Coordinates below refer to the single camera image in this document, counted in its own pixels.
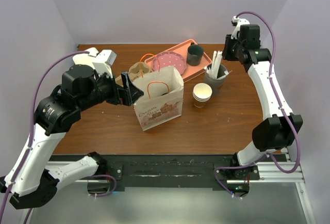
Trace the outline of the paper bag with orange handles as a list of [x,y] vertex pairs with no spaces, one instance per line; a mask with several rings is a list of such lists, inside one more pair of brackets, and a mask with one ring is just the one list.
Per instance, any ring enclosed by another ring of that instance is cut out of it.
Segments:
[[141,74],[133,84],[144,92],[134,104],[143,131],[182,115],[184,81],[175,67]]

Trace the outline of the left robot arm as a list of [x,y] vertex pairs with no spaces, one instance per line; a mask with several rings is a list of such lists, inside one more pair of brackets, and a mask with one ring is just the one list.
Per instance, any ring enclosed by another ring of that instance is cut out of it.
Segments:
[[57,191],[77,180],[106,176],[108,163],[96,152],[58,169],[46,169],[46,165],[83,111],[103,102],[131,106],[144,95],[126,72],[121,73],[121,78],[122,86],[107,71],[74,65],[62,74],[61,84],[51,95],[40,101],[32,116],[33,135],[28,137],[19,157],[24,163],[16,162],[12,171],[1,177],[1,193],[10,190],[10,203],[15,209],[44,206]]

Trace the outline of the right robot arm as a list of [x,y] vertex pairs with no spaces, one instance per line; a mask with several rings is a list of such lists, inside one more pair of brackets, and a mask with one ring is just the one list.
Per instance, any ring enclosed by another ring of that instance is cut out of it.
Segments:
[[237,162],[229,167],[231,176],[241,179],[248,173],[248,164],[268,152],[292,145],[303,119],[285,101],[271,65],[271,53],[260,46],[260,27],[246,20],[234,26],[233,33],[226,36],[223,56],[244,66],[256,88],[263,114],[263,121],[252,131],[252,141],[237,153]]

